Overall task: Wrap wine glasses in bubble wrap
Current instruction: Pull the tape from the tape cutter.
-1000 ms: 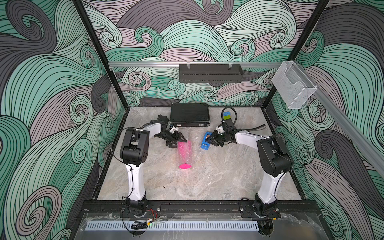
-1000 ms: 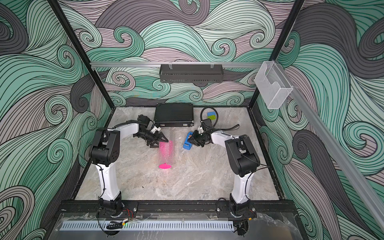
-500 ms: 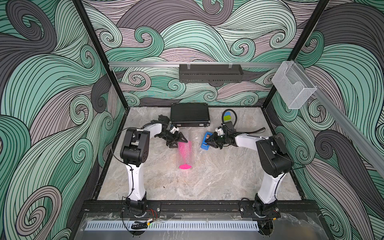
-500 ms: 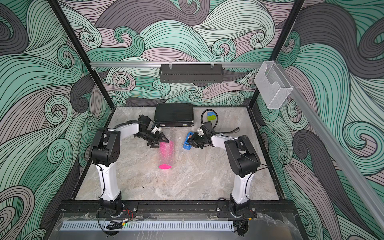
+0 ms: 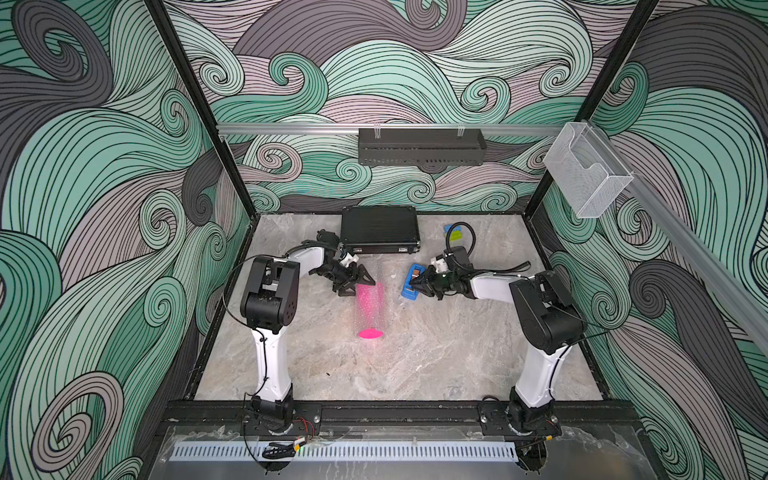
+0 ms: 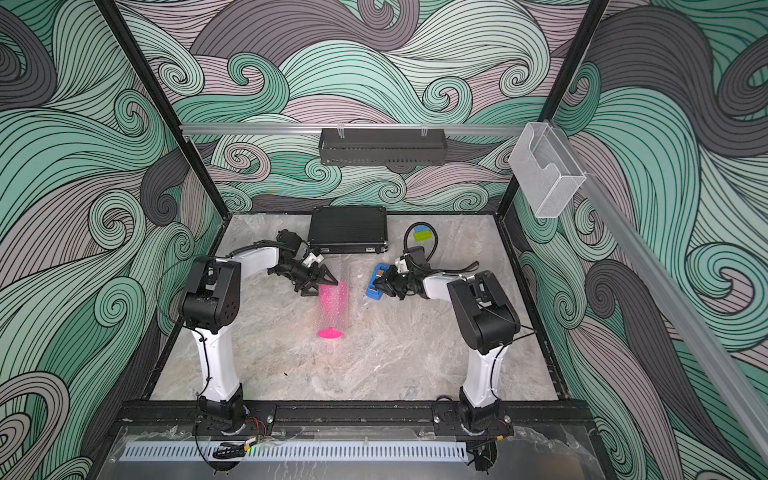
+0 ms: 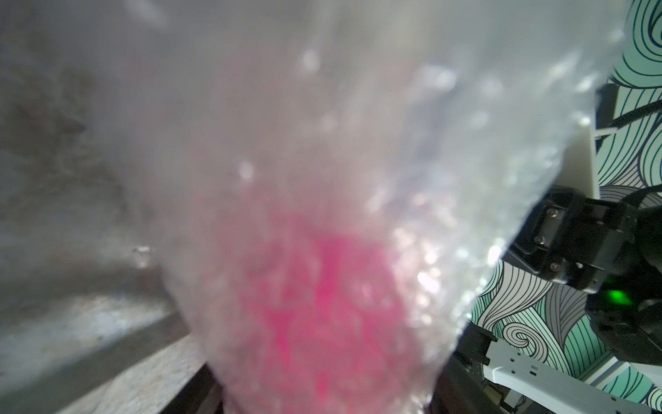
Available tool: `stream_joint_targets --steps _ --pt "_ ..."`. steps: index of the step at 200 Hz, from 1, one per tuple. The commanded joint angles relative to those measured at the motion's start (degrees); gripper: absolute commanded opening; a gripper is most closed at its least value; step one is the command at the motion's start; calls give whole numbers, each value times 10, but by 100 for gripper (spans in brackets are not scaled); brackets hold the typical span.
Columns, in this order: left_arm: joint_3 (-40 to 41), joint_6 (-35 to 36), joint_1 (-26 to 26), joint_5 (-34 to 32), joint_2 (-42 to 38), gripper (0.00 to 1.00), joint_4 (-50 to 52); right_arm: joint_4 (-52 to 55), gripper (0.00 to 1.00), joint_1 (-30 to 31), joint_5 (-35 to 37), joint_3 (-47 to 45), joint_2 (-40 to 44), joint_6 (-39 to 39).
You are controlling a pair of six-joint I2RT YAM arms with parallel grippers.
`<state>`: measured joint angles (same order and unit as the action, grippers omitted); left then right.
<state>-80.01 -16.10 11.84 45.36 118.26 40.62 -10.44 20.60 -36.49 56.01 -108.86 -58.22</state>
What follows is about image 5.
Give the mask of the blue tape dispenser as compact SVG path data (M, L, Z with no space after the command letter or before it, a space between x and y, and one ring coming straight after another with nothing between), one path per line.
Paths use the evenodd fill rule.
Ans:
M417 297L419 296L419 291L413 287L412 283L425 270L426 270L426 267L421 264L414 263L410 266L408 273L406 275L403 287L401 289L401 296L403 298L411 301L414 301L417 299Z

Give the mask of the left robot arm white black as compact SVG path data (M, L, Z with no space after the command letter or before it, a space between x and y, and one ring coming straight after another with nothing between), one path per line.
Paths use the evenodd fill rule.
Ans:
M354 297L360 285L376 284L358 257L326 230L281 256L253 258L239 307L257 349L260 383L250 397L251 408L285 424L292 421L294 396L283 330L298 310L300 280L310 275L329 280L340 297Z

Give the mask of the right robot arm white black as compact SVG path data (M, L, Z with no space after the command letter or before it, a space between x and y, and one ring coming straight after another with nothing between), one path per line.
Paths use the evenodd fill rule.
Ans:
M439 272L430 266L410 285L427 297L442 299L459 294L514 306L527 350L522 373L510 393L508 417L518 428L527 430L538 421L550 421L555 379L585 330L585 322L558 274L551 270L533 276L460 274Z

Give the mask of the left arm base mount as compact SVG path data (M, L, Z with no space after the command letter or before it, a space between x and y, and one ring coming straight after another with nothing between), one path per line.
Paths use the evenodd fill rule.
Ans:
M287 404L247 401L242 423L248 436L311 437L317 434L322 419L319 403L298 401Z

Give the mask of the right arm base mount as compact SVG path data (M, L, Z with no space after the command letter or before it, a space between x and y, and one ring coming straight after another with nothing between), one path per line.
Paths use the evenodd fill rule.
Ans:
M524 403L482 401L477 407L482 430L487 435L536 440L562 434L553 402L529 408Z

